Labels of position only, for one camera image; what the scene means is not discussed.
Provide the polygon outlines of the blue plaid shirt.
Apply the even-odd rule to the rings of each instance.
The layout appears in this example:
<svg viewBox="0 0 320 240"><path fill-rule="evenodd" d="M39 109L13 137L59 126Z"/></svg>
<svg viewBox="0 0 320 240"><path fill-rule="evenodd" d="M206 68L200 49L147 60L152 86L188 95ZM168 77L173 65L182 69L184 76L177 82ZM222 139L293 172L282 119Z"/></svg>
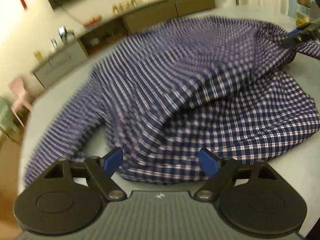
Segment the blue plaid shirt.
<svg viewBox="0 0 320 240"><path fill-rule="evenodd" d="M58 158L83 161L99 127L123 150L118 172L129 181L205 180L201 148L244 164L280 156L319 130L313 98L282 69L297 53L286 37L273 23L219 16L126 37L49 125L25 185Z"/></svg>

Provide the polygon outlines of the glass jar of yellow tea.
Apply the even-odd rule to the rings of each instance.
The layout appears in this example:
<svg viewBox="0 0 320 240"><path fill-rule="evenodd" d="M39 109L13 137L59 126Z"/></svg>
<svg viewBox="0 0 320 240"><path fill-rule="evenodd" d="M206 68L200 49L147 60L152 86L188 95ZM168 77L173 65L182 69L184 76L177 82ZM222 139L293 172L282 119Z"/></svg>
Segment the glass jar of yellow tea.
<svg viewBox="0 0 320 240"><path fill-rule="evenodd" d="M296 4L296 26L310 22L310 0L297 0Z"/></svg>

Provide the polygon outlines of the pink plastic child chair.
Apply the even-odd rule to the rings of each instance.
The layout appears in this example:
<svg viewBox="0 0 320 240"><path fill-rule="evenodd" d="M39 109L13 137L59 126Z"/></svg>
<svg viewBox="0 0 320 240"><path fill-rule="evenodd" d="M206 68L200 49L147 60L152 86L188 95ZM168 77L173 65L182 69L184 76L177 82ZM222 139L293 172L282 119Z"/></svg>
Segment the pink plastic child chair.
<svg viewBox="0 0 320 240"><path fill-rule="evenodd" d="M16 116L17 120L20 122L22 127L24 124L22 120L19 118L17 112L18 110L22 109L23 107L26 108L28 111L32 111L33 107L30 102L30 95L29 92L24 87L23 79L18 76L14 78L8 85L9 89L12 91L14 96L16 96L16 100L11 106L11 111L13 112L14 116Z"/></svg>

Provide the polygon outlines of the green plastic child chair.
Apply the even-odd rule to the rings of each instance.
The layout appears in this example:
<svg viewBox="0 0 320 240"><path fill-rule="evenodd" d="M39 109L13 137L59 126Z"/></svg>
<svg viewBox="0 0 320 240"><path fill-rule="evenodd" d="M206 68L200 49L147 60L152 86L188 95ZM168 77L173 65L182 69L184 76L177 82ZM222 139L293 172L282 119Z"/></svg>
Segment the green plastic child chair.
<svg viewBox="0 0 320 240"><path fill-rule="evenodd" d="M4 135L12 140L10 135L6 132L6 128L11 128L15 133L19 132L18 126L14 123L14 115L12 113L12 110L5 98L1 97L0 101L0 122L1 122L1 132L4 133Z"/></svg>

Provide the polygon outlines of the long grey TV cabinet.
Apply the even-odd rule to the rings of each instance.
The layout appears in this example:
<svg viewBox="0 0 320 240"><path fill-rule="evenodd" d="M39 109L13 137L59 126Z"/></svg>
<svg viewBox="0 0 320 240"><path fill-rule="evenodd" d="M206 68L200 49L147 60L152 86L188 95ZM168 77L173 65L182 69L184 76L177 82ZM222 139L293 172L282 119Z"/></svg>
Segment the long grey TV cabinet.
<svg viewBox="0 0 320 240"><path fill-rule="evenodd" d="M215 0L157 0L133 7L97 24L59 45L31 73L48 88L90 56L136 32L173 18L215 8Z"/></svg>

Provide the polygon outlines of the yellow cup on cabinet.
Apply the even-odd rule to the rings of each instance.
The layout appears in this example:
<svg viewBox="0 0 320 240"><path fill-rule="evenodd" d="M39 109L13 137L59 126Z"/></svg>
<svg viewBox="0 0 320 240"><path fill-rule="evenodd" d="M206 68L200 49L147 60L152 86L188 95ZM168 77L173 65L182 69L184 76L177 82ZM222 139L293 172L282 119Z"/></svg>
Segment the yellow cup on cabinet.
<svg viewBox="0 0 320 240"><path fill-rule="evenodd" d="M43 61L43 55L42 53L37 50L34 52L34 57L37 59L37 61L42 62Z"/></svg>

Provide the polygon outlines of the black handheld device on stand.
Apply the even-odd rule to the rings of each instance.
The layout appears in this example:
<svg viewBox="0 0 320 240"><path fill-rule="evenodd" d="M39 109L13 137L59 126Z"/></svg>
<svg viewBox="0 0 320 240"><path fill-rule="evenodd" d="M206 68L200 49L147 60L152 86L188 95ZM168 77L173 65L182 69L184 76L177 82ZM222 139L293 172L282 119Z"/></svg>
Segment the black handheld device on stand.
<svg viewBox="0 0 320 240"><path fill-rule="evenodd" d="M65 26L60 27L58 29L58 33L59 36L61 38L61 41L63 42L63 44L67 44L68 43L68 37L75 37L75 33L73 31L68 31L67 28Z"/></svg>

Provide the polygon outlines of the red fruit plate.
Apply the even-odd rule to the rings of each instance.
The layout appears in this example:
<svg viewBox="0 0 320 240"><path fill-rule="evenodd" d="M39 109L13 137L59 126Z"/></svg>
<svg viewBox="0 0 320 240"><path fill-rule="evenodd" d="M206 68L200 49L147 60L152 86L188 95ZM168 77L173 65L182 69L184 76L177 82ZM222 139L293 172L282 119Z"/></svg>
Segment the red fruit plate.
<svg viewBox="0 0 320 240"><path fill-rule="evenodd" d="M101 15L95 16L95 17L87 20L82 26L83 26L84 28L88 28L88 27L90 27L90 26L92 26L92 25L100 22L101 19L102 19L102 16L101 16Z"/></svg>

